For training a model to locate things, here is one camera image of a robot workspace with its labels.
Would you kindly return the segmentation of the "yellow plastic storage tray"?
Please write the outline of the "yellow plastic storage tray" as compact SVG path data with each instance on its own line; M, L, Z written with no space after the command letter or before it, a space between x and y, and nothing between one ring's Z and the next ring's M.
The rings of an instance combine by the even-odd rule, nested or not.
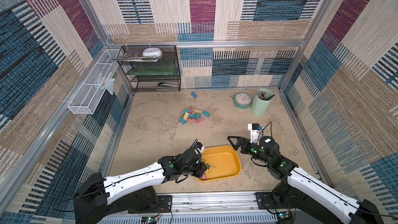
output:
M241 163L237 151L232 146L217 146L205 148L202 161L208 169L204 173L206 180L197 178L200 182L210 182L229 179L241 173Z

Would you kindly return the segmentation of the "teal binder clip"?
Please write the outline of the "teal binder clip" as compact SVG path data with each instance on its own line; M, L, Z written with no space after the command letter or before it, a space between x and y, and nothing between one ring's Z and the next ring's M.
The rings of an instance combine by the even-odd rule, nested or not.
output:
M178 127L179 125L186 124L186 121L183 118L179 118L178 122L174 125L174 127Z
M210 116L210 113L207 110L202 111L202 114L206 117Z

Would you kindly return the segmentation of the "pale yellow binder clip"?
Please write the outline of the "pale yellow binder clip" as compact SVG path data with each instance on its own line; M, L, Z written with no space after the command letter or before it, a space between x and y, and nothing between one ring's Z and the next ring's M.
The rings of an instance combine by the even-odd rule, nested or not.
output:
M190 113L189 112L185 112L184 116L183 116L183 120L188 120Z

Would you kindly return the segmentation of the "blue binder clip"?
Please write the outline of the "blue binder clip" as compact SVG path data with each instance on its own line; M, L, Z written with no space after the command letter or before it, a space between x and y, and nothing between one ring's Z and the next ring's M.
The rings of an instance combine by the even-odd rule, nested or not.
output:
M196 93L195 91L192 91L192 92L191 92L191 96L192 96L194 99L198 97L198 95L197 95L197 93Z

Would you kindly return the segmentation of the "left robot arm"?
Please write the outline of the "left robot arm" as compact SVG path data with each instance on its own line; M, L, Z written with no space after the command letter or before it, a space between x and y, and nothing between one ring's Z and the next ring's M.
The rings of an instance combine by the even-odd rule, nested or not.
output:
M207 170L202 160L204 149L197 142L183 153L164 156L140 170L118 176L91 175L73 195L75 222L96 224L117 212L154 210L158 204L155 185L181 183L181 176L187 179L204 175Z

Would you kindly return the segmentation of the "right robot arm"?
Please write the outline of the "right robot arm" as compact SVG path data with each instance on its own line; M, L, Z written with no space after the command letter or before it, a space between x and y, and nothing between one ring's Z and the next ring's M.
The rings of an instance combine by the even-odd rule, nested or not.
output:
M280 181L271 196L277 208L286 205L297 208L324 224L383 223L375 204L346 196L314 178L281 155L279 145L271 136L261 137L258 144L240 136L228 136L227 139L235 150L264 162L271 176Z

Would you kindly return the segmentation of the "mint green pen cup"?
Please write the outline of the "mint green pen cup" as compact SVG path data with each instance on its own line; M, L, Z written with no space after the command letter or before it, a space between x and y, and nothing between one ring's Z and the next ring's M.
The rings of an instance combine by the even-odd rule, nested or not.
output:
M261 91L268 91L268 92L271 92L270 90L268 90L268 89L259 89L259 90L261 90ZM260 99L258 99L258 97L257 97L257 92L256 92L256 94L255 94L255 97L254 97L254 99L252 100L252 104L251 104L251 106L250 106L250 110L251 110L251 112L254 114L254 115L256 115L256 116L263 116L263 115L265 115L266 114L266 112L267 112L267 110L268 110L268 108L269 108L269 106L270 106L270 104L271 104L271 102L272 102L272 100L273 99L271 99L271 100L269 100L269 101L263 101L263 100L260 100Z

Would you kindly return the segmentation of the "mint green alarm clock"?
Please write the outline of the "mint green alarm clock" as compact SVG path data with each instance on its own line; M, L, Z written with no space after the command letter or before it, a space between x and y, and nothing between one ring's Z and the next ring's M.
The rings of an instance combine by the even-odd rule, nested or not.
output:
M247 109L251 106L252 98L249 94L244 92L238 92L233 96L233 102L235 107L240 109Z

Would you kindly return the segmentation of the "pens in cup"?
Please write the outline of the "pens in cup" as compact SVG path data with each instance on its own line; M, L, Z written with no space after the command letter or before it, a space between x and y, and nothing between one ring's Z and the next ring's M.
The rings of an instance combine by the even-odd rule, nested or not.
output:
M257 91L258 99L263 100L263 101L269 101L269 100L273 99L274 95L275 94L273 94L272 92L268 92L268 91L264 91L264 90Z

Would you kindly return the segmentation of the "black mesh desk shelf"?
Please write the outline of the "black mesh desk shelf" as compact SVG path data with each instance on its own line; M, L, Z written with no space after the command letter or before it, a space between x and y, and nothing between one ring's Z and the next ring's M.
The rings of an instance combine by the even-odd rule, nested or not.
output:
M149 47L157 47L162 50L163 56L158 62L116 61L123 70L133 91L135 93L180 91L181 74L176 46L126 45L120 48L119 54L143 53L143 50Z

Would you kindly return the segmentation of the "white round tape dispenser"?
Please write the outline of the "white round tape dispenser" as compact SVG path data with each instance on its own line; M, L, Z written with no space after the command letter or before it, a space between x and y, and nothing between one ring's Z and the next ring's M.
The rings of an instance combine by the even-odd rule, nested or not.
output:
M149 47L143 50L143 57L145 58L161 58L162 57L162 50L157 47Z

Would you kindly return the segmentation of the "magazines on shelf top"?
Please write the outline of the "magazines on shelf top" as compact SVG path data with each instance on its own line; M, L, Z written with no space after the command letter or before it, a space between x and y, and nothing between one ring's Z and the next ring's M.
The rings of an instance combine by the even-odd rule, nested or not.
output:
M116 58L112 58L113 61L124 61L124 62L158 62L161 59L163 53L145 56L144 53L128 52L125 54L118 54Z

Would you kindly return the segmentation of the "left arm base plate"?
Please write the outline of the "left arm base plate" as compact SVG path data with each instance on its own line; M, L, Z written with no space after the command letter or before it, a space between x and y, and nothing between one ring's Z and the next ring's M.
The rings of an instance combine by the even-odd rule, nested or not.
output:
M172 210L173 196L172 195L157 195L151 198L146 207L147 213L170 213Z

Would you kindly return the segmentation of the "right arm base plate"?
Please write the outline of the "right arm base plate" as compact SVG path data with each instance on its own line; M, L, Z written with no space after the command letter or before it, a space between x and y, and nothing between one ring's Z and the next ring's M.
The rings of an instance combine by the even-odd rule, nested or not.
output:
M272 191L255 192L258 209L275 210L285 208L299 208L297 198L295 196L283 195L282 193L274 193Z

